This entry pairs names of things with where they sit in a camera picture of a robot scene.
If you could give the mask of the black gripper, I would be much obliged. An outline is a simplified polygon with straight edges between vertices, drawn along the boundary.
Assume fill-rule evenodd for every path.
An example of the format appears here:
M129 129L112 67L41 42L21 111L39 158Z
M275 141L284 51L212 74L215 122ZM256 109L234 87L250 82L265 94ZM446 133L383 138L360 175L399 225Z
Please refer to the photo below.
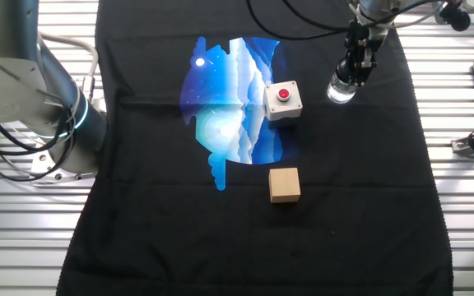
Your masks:
M355 70L354 85L364 86L370 73L377 67L375 56L387 35L388 28L386 27L362 25L357 19L352 20L345 41L345 58L337 64L335 69L337 79L351 85L351 70Z

